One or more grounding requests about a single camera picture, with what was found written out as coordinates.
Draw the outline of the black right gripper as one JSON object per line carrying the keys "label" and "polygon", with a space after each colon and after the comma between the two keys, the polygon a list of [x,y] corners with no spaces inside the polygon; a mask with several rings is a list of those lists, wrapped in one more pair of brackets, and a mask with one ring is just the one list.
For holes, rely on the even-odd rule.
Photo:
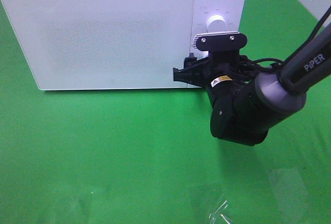
{"label": "black right gripper", "polygon": [[173,81],[207,88],[218,77],[228,77],[232,81],[246,83],[252,80],[251,60],[240,55],[239,50],[212,52],[207,57],[184,58],[184,68],[173,68]]}

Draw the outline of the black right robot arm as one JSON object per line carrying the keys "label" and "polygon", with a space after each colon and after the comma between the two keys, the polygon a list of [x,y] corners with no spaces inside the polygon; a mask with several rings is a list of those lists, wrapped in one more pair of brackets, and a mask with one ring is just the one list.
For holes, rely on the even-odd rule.
{"label": "black right robot arm", "polygon": [[241,55],[246,44],[239,32],[198,34],[193,46],[208,56],[197,59],[190,53],[183,69],[173,69],[173,79],[206,89],[213,137],[254,146],[300,111],[307,90],[330,75],[330,27],[312,33],[288,60],[271,59],[269,67]]}

